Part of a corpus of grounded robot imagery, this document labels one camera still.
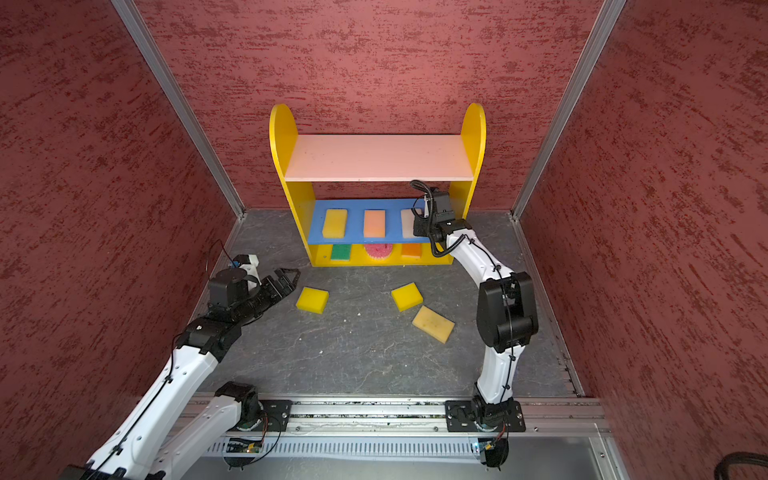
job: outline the shelf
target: shelf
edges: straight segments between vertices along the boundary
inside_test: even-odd
[[[471,181],[461,135],[299,135],[289,182]]]
[[[359,244],[352,245],[349,261],[331,260],[333,245],[317,245],[316,248],[314,257],[310,257],[314,266],[450,265],[453,262],[453,257],[450,255],[433,257],[429,243],[422,244],[421,258],[402,258],[402,243],[395,243],[392,254],[384,260],[374,260],[366,252],[365,246]]]
[[[309,245],[352,245],[354,243],[428,243],[426,237],[403,238],[400,211],[413,206],[413,198],[385,200],[316,200],[312,215]],[[417,208],[424,211],[424,200],[418,199]],[[347,211],[346,232],[344,238],[323,237],[323,225],[326,222],[326,210],[343,208]],[[366,210],[386,210],[386,237],[365,238],[362,235],[363,218]]]

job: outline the yellow shelf frame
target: yellow shelf frame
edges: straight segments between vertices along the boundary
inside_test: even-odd
[[[467,107],[460,135],[473,178],[472,180],[451,182],[448,192],[456,215],[466,218],[482,168],[482,159],[485,155],[485,111],[482,105],[473,103]],[[296,221],[301,240],[304,242],[306,254],[313,266],[449,265],[453,263],[453,257],[450,255],[435,258],[428,243],[422,244],[422,257],[419,259],[402,258],[402,244],[396,243],[392,254],[384,260],[374,260],[365,252],[363,245],[355,244],[352,245],[352,256],[349,261],[331,260],[332,245],[309,245],[307,239],[310,236],[312,216],[315,210],[315,191],[312,182],[289,182],[285,179],[291,154],[298,138],[299,131],[296,128],[296,121],[293,119],[293,114],[288,106],[278,104],[272,107],[272,114],[270,115],[272,158],[293,213],[293,219]]]

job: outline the pink round sponge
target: pink round sponge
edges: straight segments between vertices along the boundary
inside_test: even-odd
[[[386,260],[392,254],[391,243],[366,243],[366,253],[374,260]]]

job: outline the blue shelf board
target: blue shelf board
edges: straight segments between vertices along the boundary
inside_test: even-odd
[[[426,237],[403,238],[400,211],[413,206],[413,198],[397,198],[384,200],[317,200],[312,214],[312,226],[309,245],[353,245],[356,243],[429,243]],[[346,210],[346,230],[344,238],[323,237],[323,225],[326,222],[326,210],[343,208]],[[424,199],[416,201],[416,208],[424,211]],[[386,210],[386,237],[365,238],[362,228],[366,210]]]

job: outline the red wall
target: red wall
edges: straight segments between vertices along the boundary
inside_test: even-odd
[[[234,216],[109,2],[0,6],[0,476],[84,463]]]
[[[630,1],[525,211],[633,480],[768,453],[766,119],[767,4]]]
[[[457,134],[480,101],[488,149],[473,206],[508,210],[602,1],[137,3],[248,207],[287,207],[269,146],[276,103],[305,134]],[[316,193],[414,190],[325,184]]]

